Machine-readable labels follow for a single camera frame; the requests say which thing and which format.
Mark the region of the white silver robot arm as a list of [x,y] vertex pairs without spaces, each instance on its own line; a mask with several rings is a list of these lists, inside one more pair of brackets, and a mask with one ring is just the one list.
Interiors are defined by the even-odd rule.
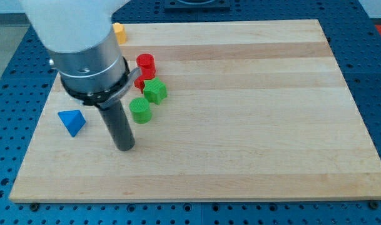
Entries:
[[61,83],[85,105],[106,109],[126,94],[130,72],[111,21],[128,0],[21,0]]

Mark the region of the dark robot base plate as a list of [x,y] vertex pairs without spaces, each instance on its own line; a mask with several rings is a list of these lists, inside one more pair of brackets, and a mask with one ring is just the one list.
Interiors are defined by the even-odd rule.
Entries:
[[204,9],[223,9],[231,8],[230,0],[165,0],[164,11],[180,10],[204,10]]

